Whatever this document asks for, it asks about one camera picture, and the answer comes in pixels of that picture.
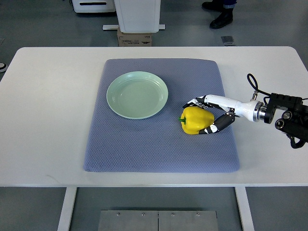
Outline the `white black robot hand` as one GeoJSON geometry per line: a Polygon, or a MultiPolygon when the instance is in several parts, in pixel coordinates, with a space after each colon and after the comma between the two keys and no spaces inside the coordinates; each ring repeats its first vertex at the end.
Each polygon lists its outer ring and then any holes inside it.
{"type": "Polygon", "coordinates": [[[249,121],[255,122],[253,111],[257,102],[257,100],[251,100],[243,103],[223,96],[205,95],[192,99],[183,108],[194,106],[211,112],[215,118],[213,124],[200,130],[199,134],[212,134],[224,130],[235,121],[236,117],[245,117],[249,121]]]}

